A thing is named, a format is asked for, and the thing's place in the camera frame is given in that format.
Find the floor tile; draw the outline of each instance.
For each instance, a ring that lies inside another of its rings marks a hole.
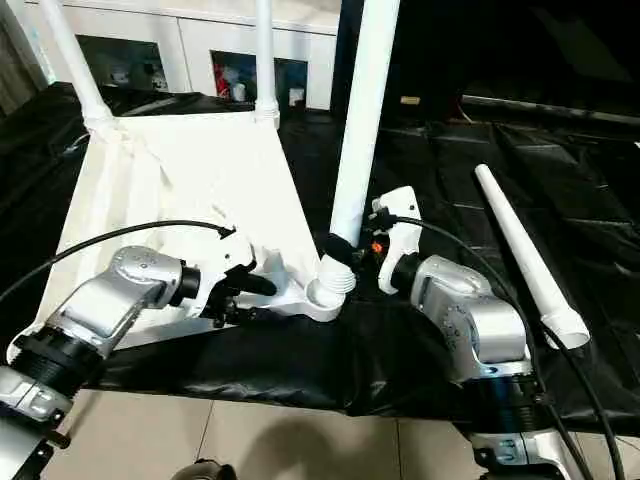
[[[47,480],[169,480],[197,454],[210,400],[82,391],[60,431]]]
[[[476,480],[484,469],[467,440],[449,422],[401,419],[403,480]]]
[[[640,479],[640,439],[616,437],[627,480]],[[596,480],[613,480],[609,449],[603,435],[579,433],[578,441]]]
[[[399,479],[394,419],[215,402],[202,457],[240,480]]]

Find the black backdrop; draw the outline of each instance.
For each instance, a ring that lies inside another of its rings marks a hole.
[[[160,98],[171,100],[144,113],[244,108],[198,94],[103,92],[118,115]],[[2,286],[55,251],[84,153],[79,115],[73,90],[56,84],[0,124]],[[341,137],[342,124],[319,112],[290,112],[280,130],[319,243],[329,225]],[[594,341],[577,355],[616,430],[630,435],[640,435],[639,153],[628,140],[433,123],[381,131],[370,186],[373,196],[412,185],[423,217],[472,243],[535,315],[471,174],[488,163],[593,332]],[[425,255],[478,268],[439,238],[424,234],[421,247]],[[365,262],[358,276],[336,322],[265,316],[247,327],[118,352],[94,386],[464,422],[468,406],[446,382],[448,355],[438,332],[406,302],[377,291],[372,265]],[[2,305],[1,348],[31,322],[45,280]],[[562,415],[572,428],[597,429],[562,358],[539,344]]]

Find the white pvc pipe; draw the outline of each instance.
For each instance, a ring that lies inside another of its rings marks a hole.
[[[280,110],[276,100],[271,0],[256,0],[256,42],[256,120],[272,120],[278,128]]]
[[[590,338],[587,326],[580,314],[569,306],[491,170],[486,165],[478,165],[475,172],[536,302],[542,321],[558,335],[567,348],[584,345]]]
[[[331,232],[357,246],[400,0],[366,0],[331,215]]]
[[[111,120],[111,111],[100,96],[78,40],[64,17],[59,0],[40,0],[40,6],[71,72],[73,86],[82,105],[85,124],[91,128],[98,122]]]

